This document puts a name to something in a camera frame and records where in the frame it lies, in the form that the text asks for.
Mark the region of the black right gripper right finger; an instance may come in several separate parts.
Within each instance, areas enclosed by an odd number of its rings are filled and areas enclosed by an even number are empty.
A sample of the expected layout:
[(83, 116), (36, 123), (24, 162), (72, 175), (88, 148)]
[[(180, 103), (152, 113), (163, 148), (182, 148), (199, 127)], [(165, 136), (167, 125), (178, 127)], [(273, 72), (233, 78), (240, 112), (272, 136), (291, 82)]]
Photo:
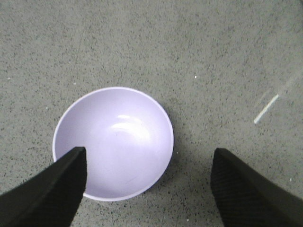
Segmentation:
[(211, 190), (226, 227), (301, 227), (303, 200), (225, 148), (214, 151)]

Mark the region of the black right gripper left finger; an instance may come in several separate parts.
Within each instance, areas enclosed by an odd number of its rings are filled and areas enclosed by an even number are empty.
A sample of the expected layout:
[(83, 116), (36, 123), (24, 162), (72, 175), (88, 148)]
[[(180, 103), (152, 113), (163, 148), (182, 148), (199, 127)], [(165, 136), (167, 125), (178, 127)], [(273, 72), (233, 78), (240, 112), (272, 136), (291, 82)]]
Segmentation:
[(69, 227), (87, 182), (84, 147), (74, 147), (30, 180), (0, 197), (2, 227)]

